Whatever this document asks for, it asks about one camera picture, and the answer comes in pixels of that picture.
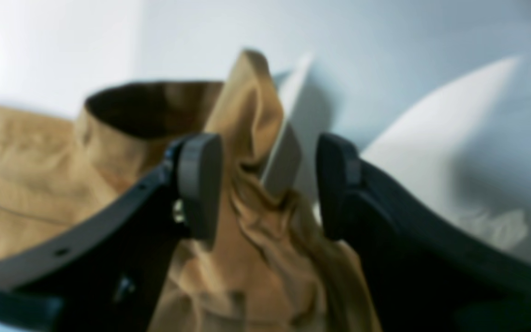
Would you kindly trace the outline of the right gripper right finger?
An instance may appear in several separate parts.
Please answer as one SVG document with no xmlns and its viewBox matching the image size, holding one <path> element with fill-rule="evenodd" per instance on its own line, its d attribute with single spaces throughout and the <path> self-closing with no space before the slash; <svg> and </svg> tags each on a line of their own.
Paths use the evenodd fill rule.
<svg viewBox="0 0 531 332">
<path fill-rule="evenodd" d="M 398 181 L 322 134 L 326 236 L 360 257 L 386 332 L 531 332 L 531 265 L 455 229 Z"/>
</svg>

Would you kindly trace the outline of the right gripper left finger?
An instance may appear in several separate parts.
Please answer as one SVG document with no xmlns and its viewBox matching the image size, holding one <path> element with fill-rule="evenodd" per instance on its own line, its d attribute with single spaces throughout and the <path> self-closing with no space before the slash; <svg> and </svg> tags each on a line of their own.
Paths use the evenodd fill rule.
<svg viewBox="0 0 531 332">
<path fill-rule="evenodd" d="M 0 261 L 0 332 L 145 332 L 179 242 L 213 246 L 222 170 L 218 134 L 184 136 L 101 212 Z"/>
</svg>

